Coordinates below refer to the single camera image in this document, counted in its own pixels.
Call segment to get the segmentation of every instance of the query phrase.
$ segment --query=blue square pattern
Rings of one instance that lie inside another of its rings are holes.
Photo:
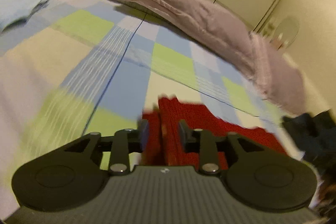
[[[99,106],[128,119],[139,118],[146,99],[149,76],[149,69],[123,60]]]
[[[24,39],[28,39],[48,26],[49,23],[36,14],[32,15],[27,22],[20,21],[8,26],[0,34],[0,56],[16,47]]]
[[[145,52],[148,52],[150,54],[153,53],[153,48],[154,48],[154,44],[155,42],[148,39],[148,38],[145,38],[145,37],[142,37],[138,34],[135,34],[130,42],[130,46],[138,49],[138,50],[143,50]]]
[[[218,58],[217,62],[222,76],[225,76],[226,78],[238,85],[243,85],[243,76],[233,65],[224,61],[221,58]]]
[[[266,106],[264,101],[262,100],[262,98],[260,96],[258,96],[254,91],[252,91],[249,88],[245,88],[246,93],[248,95],[248,97],[251,100],[252,105],[254,105],[257,108],[257,113],[259,115],[259,117],[261,119],[266,119]]]
[[[195,61],[215,72],[220,73],[217,61],[217,59],[219,58],[218,56],[216,56],[213,52],[209,51],[197,42],[190,41],[189,45],[192,57]]]
[[[107,49],[94,47],[67,75],[61,86],[95,105],[115,72],[121,57],[122,54],[116,55]]]
[[[186,57],[192,58],[190,49],[190,37],[174,26],[165,24],[160,27],[156,36],[156,42],[168,47]]]
[[[276,125],[270,121],[266,121],[266,120],[262,120],[260,119],[263,125],[263,128],[269,132],[269,133],[277,133],[278,132],[278,128],[276,127]]]
[[[114,6],[112,4],[100,1],[92,6],[85,8],[85,10],[89,11],[92,15],[98,16],[101,19],[111,21],[115,25],[117,25],[122,19],[127,16],[127,12],[120,7],[123,6]]]
[[[154,41],[135,34],[126,51],[124,61],[150,69],[154,44]]]
[[[199,91],[222,102],[229,102],[229,97],[221,75],[194,60],[194,70]]]
[[[205,94],[200,94],[203,104],[210,110],[210,112],[216,116],[221,118],[224,121],[233,124],[240,124],[240,121],[236,115],[236,111],[233,107],[219,102],[218,100],[211,98]]]

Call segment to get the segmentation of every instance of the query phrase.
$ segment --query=bed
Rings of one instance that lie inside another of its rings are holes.
[[[11,176],[83,134],[135,128],[160,95],[201,102],[217,117],[276,135],[285,113],[251,82],[171,24],[110,0],[50,0],[0,34],[0,218],[17,209]],[[140,154],[132,154],[131,164]]]

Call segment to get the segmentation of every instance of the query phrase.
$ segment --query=blue cloth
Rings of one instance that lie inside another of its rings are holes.
[[[0,0],[0,33],[10,24],[28,20],[48,0]]]

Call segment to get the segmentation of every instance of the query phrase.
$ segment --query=round black pad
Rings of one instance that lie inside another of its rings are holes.
[[[107,179],[82,153],[53,152],[21,166],[12,178],[12,189],[21,205],[39,211],[61,211],[97,196]]]
[[[226,172],[226,185],[243,203],[263,211],[303,207],[316,190],[316,176],[305,164],[272,151],[240,155]]]

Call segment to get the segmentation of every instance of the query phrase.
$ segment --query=blue line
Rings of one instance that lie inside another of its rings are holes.
[[[229,103],[227,103],[227,102],[225,102],[225,101],[222,101],[222,100],[220,100],[220,99],[218,99],[218,98],[216,98],[216,97],[213,97],[213,96],[211,96],[211,95],[209,95],[209,94],[206,94],[206,93],[204,93],[204,92],[202,92],[202,91],[200,91],[200,90],[197,90],[197,89],[195,89],[195,88],[193,88],[193,87],[191,87],[191,86],[188,86],[188,85],[186,85],[186,84],[184,84],[184,83],[182,83],[182,82],[179,82],[179,81],[177,81],[177,80],[175,80],[175,79],[173,79],[173,78],[170,78],[170,77],[168,77],[168,76],[166,76],[166,75],[163,75],[163,74],[161,74],[160,72],[158,72],[157,70],[153,70],[152,68],[150,68],[150,70],[153,71],[153,72],[155,72],[156,74],[158,74],[158,75],[160,75],[160,76],[166,78],[166,79],[169,79],[169,80],[172,80],[172,81],[174,81],[174,82],[176,82],[176,83],[182,84],[182,85],[184,85],[184,86],[186,86],[186,87],[188,87],[188,88],[191,88],[192,90],[198,91],[199,93],[201,93],[201,94],[203,94],[203,95],[205,95],[205,96],[208,96],[208,97],[210,97],[210,98],[212,98],[212,99],[215,99],[215,100],[217,100],[218,102],[221,102],[221,103],[223,103],[223,104],[226,104],[226,105],[228,105],[228,106],[230,106],[230,107],[232,107],[232,108],[234,108],[234,109],[237,109],[237,110],[240,110],[240,111],[242,111],[242,112],[245,112],[246,114],[248,114],[248,115],[250,115],[250,116],[252,116],[252,117],[259,118],[261,121],[269,122],[269,123],[271,123],[272,125],[274,125],[275,127],[278,127],[278,125],[277,125],[276,123],[271,122],[271,121],[269,121],[269,120],[266,120],[266,119],[262,118],[261,116],[253,115],[253,114],[250,113],[250,112],[247,112],[247,111],[242,110],[242,109],[240,109],[240,108],[237,108],[237,107],[235,107],[235,106],[233,106],[233,105],[230,105]]]
[[[137,29],[136,29],[136,30],[134,31],[134,33],[132,34],[132,37],[131,37],[131,39],[129,40],[127,46],[126,46],[126,49],[125,49],[125,51],[124,51],[124,53],[123,53],[123,55],[122,55],[122,57],[121,57],[121,59],[120,59],[118,65],[117,65],[117,67],[115,68],[115,70],[114,70],[112,76],[110,77],[109,81],[107,82],[105,89],[103,90],[101,96],[100,96],[99,99],[98,99],[98,102],[96,103],[95,107],[93,108],[93,111],[92,111],[92,113],[91,113],[89,119],[88,119],[87,122],[86,122],[86,125],[85,125],[85,127],[84,127],[84,130],[83,130],[83,132],[82,132],[82,136],[85,134],[85,131],[87,130],[87,128],[88,128],[88,126],[89,126],[89,124],[90,124],[90,122],[91,122],[91,120],[92,120],[92,117],[93,117],[93,115],[95,114],[95,112],[96,112],[96,110],[97,110],[97,108],[98,108],[98,105],[99,105],[100,101],[102,100],[102,98],[103,98],[103,96],[104,96],[104,94],[105,94],[107,88],[109,87],[109,85],[110,85],[110,83],[111,83],[111,81],[112,81],[112,79],[113,79],[115,73],[117,72],[117,70],[118,70],[118,68],[119,68],[119,66],[120,66],[120,64],[121,64],[121,62],[122,62],[123,59],[124,59],[124,56],[125,56],[125,54],[126,54],[126,52],[127,52],[127,49],[128,49],[128,46],[130,45],[130,43],[131,43],[131,41],[132,41],[132,39],[133,39],[135,33],[137,32],[137,30],[140,28],[142,22],[145,20],[145,17],[142,19],[141,23],[139,24],[139,26],[137,27]]]

